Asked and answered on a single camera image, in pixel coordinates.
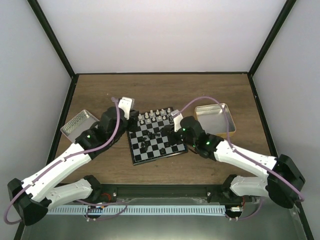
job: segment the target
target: perforated metal tray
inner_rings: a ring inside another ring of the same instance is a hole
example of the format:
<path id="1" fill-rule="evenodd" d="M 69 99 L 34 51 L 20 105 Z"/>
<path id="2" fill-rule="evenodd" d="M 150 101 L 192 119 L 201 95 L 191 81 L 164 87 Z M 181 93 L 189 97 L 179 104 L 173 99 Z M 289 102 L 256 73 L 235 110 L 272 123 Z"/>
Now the perforated metal tray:
<path id="1" fill-rule="evenodd" d="M 229 134 L 232 136 L 236 132 L 234 120 L 231 117 L 228 106 L 221 103 L 225 110 L 229 124 Z M 194 117 L 199 121 L 206 133 L 225 138 L 227 136 L 227 123 L 224 112 L 218 104 L 197 106 L 194 110 Z"/>
<path id="2" fill-rule="evenodd" d="M 89 129 L 99 120 L 87 110 L 82 110 L 68 121 L 60 130 L 72 143 L 85 130 Z"/>

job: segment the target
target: gray wall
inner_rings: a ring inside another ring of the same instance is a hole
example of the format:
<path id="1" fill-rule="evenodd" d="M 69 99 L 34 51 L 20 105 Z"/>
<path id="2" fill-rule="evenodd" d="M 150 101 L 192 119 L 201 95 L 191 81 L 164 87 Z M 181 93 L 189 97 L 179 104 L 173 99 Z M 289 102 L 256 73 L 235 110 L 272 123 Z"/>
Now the gray wall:
<path id="1" fill-rule="evenodd" d="M 248 71 L 286 0 L 39 0 L 76 73 Z"/>
<path id="2" fill-rule="evenodd" d="M 12 240 L 7 183 L 45 166 L 70 77 L 26 0 L 0 1 L 0 33 L 0 233 Z"/>
<path id="3" fill-rule="evenodd" d="M 303 203 L 320 239 L 320 4 L 297 1 L 254 76 L 278 153 L 306 178 Z"/>

